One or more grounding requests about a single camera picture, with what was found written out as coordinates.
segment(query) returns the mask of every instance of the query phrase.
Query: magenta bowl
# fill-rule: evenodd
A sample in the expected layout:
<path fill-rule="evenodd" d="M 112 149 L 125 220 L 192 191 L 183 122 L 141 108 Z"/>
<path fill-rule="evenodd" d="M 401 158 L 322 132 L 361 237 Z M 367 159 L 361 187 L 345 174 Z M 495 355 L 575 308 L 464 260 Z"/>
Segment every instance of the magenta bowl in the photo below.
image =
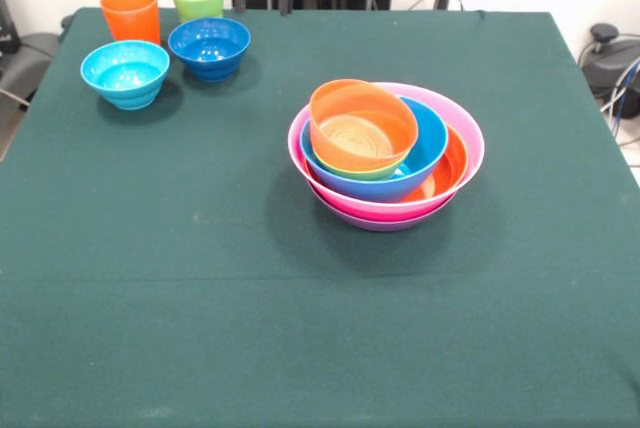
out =
<path fill-rule="evenodd" d="M 318 190 L 316 190 L 311 183 L 309 183 L 309 188 L 311 188 L 311 191 L 313 192 L 313 194 L 316 195 L 316 198 L 320 200 L 320 203 L 326 206 L 334 215 L 336 215 L 342 221 L 345 221 L 346 223 L 349 223 L 350 225 L 353 225 L 356 228 L 361 228 L 367 231 L 379 231 L 379 232 L 401 231 L 401 230 L 406 230 L 407 228 L 411 228 L 412 226 L 416 226 L 422 223 L 423 221 L 425 221 L 427 218 L 430 218 L 431 216 L 435 215 L 442 208 L 447 206 L 449 202 L 453 200 L 453 197 L 456 196 L 455 193 L 453 195 L 450 195 L 449 198 L 447 198 L 444 201 L 444 203 L 442 203 L 436 209 L 430 211 L 426 215 L 418 216 L 417 218 L 411 218 L 404 221 L 371 221 L 371 220 L 366 220 L 364 218 L 358 218 L 357 216 L 351 216 L 348 213 L 344 213 L 340 211 L 339 209 L 331 205 L 331 203 L 329 203 L 327 200 L 322 198 L 322 195 L 318 193 Z"/>
<path fill-rule="evenodd" d="M 442 119 L 456 130 L 465 144 L 469 153 L 469 166 L 460 183 L 432 198 L 411 202 L 381 203 L 364 201 L 337 193 L 327 188 L 306 169 L 304 155 L 300 149 L 298 140 L 304 123 L 309 119 L 309 107 L 304 107 L 294 118 L 289 127 L 288 147 L 289 155 L 298 171 L 305 179 L 322 195 L 334 208 L 340 212 L 368 221 L 402 222 L 426 215 L 437 209 L 447 199 L 465 186 L 476 175 L 484 158 L 484 138 L 478 123 L 467 111 L 449 98 L 434 91 L 401 83 L 376 83 L 395 95 L 413 98 L 434 110 Z"/>

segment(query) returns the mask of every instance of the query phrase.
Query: bowl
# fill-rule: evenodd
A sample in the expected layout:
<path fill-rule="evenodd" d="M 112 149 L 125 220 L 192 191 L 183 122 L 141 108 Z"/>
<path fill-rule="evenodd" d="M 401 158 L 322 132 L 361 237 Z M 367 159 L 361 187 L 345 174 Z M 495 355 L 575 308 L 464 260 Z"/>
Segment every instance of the bowl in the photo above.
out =
<path fill-rule="evenodd" d="M 169 71 L 169 54 L 148 41 L 116 41 L 89 53 L 82 65 L 82 79 L 109 103 L 121 110 L 150 105 Z"/>
<path fill-rule="evenodd" d="M 449 144 L 436 169 L 433 170 L 433 173 L 424 183 L 400 201 L 426 200 L 450 190 L 462 181 L 462 177 L 469 166 L 467 146 L 456 130 L 450 126 L 447 126 L 447 129 L 449 131 Z"/>
<path fill-rule="evenodd" d="M 238 70 L 250 44 L 247 27 L 228 18 L 191 20 L 169 35 L 169 49 L 196 77 L 212 83 Z"/>
<path fill-rule="evenodd" d="M 408 96 L 420 101 L 436 111 L 442 119 L 451 126 L 464 140 L 469 153 L 469 166 L 457 186 L 429 199 L 418 201 L 379 203 L 358 200 L 327 188 L 314 179 L 304 167 L 304 155 L 300 149 L 300 132 L 305 121 L 310 116 L 308 106 L 303 108 L 294 118 L 289 127 L 288 148 L 289 155 L 300 173 L 310 182 L 334 207 L 349 213 L 359 211 L 366 213 L 368 218 L 376 221 L 402 221 L 424 215 L 433 211 L 448 198 L 449 195 L 464 187 L 476 175 L 484 158 L 484 138 L 480 127 L 473 117 L 460 105 L 436 92 L 417 86 L 399 83 L 376 83 L 377 86 L 390 90 L 392 93 Z"/>
<path fill-rule="evenodd" d="M 356 179 L 385 178 L 418 139 L 418 123 L 398 97 L 361 80 L 334 80 L 311 95 L 311 144 L 320 162 Z"/>
<path fill-rule="evenodd" d="M 447 206 L 451 202 L 451 200 L 453 200 L 454 196 L 456 196 L 455 193 L 450 195 L 449 198 L 447 198 L 440 206 L 435 208 L 433 211 L 430 211 L 429 213 L 422 216 L 418 216 L 416 218 L 410 218 L 403 221 L 371 221 L 371 220 L 366 220 L 364 218 L 358 218 L 357 216 L 353 216 L 343 211 L 340 211 L 339 209 L 331 205 L 331 203 L 329 203 L 327 200 L 322 198 L 322 195 L 318 192 L 318 190 L 316 190 L 313 187 L 311 183 L 309 183 L 309 187 L 311 188 L 311 191 L 313 192 L 313 194 L 316 195 L 316 198 L 318 198 L 320 203 L 322 203 L 326 208 L 328 208 L 334 215 L 336 215 L 341 220 L 357 228 L 361 228 L 363 230 L 378 231 L 378 232 L 401 231 L 401 230 L 406 230 L 407 228 L 411 228 L 412 226 L 418 225 L 423 221 L 425 221 L 427 218 L 430 218 L 431 216 L 435 215 L 445 206 Z"/>
<path fill-rule="evenodd" d="M 430 108 L 410 98 L 402 100 L 411 108 L 418 121 L 418 141 L 407 158 L 395 170 L 390 179 L 362 181 L 339 176 L 327 170 L 313 153 L 310 138 L 310 121 L 307 121 L 300 137 L 300 147 L 311 166 L 311 171 L 329 188 L 347 196 L 369 201 L 399 201 L 415 191 L 433 172 L 447 147 L 447 126 Z"/>
<path fill-rule="evenodd" d="M 468 167 L 468 155 L 467 149 L 462 141 L 462 138 L 451 127 L 447 127 L 449 130 L 449 144 L 444 156 L 440 159 L 436 165 L 435 170 L 429 175 L 429 177 L 412 193 L 400 200 L 398 203 L 424 201 L 435 196 L 449 191 L 460 183 L 462 177 L 467 171 Z M 307 173 L 310 174 L 316 181 L 322 183 L 322 180 L 312 171 L 308 160 L 305 161 L 304 168 Z M 341 213 L 351 215 L 355 218 L 360 218 L 366 221 L 383 221 L 383 222 L 397 222 L 405 221 L 407 217 L 399 216 L 397 218 L 391 218 L 386 215 L 380 215 L 378 213 L 372 213 L 371 211 L 361 210 L 352 207 L 335 207 Z"/>

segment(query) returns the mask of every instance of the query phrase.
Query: floor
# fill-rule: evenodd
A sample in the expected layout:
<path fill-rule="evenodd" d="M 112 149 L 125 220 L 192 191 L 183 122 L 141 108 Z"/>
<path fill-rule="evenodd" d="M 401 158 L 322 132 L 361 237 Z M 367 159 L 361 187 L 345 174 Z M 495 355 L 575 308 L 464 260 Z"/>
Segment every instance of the floor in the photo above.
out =
<path fill-rule="evenodd" d="M 17 109 L 4 109 L 0 104 L 0 108 L 2 108 L 2 113 L 0 113 L 0 162 L 4 160 L 7 151 L 9 151 L 9 146 L 11 145 L 11 141 L 18 131 L 18 127 L 20 126 L 20 122 L 22 118 L 24 118 L 24 113 L 21 110 Z"/>
<path fill-rule="evenodd" d="M 640 137 L 640 116 L 636 116 L 630 120 L 622 120 L 620 123 L 620 131 L 616 141 L 622 144 L 626 141 Z M 631 145 L 620 148 L 622 155 L 627 160 L 627 164 L 631 166 L 631 172 L 640 186 L 640 141 Z"/>

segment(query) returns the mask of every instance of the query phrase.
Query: blue bowl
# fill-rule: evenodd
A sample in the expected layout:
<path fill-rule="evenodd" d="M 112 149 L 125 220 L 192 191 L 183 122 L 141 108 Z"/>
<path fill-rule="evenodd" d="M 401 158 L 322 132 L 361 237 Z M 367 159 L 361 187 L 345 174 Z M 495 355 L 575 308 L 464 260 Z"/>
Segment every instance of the blue bowl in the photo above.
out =
<path fill-rule="evenodd" d="M 246 26 L 228 18 L 199 18 L 178 26 L 169 35 L 169 49 L 195 76 L 220 82 L 240 66 L 251 34 Z"/>
<path fill-rule="evenodd" d="M 116 41 L 89 53 L 82 79 L 109 103 L 122 110 L 150 105 L 169 71 L 169 53 L 148 41 Z"/>
<path fill-rule="evenodd" d="M 300 135 L 300 147 L 309 168 L 324 183 L 338 193 L 366 201 L 400 201 L 418 188 L 436 168 L 449 143 L 447 125 L 431 108 L 411 98 L 400 97 L 418 121 L 418 141 L 391 178 L 362 181 L 331 173 L 318 161 L 311 147 L 309 120 Z"/>

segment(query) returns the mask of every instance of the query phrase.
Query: dark green tablecloth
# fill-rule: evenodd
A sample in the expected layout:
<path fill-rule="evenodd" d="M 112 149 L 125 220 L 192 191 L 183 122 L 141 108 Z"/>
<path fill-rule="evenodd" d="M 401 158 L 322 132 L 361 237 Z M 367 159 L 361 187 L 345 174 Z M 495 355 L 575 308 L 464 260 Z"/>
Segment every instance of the dark green tablecloth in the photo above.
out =
<path fill-rule="evenodd" d="M 551 17 L 239 19 L 236 78 L 173 60 L 123 113 L 77 14 L 0 166 L 0 426 L 637 426 L 640 196 Z M 478 120 L 437 217 L 372 234 L 314 201 L 286 133 L 341 77 Z"/>

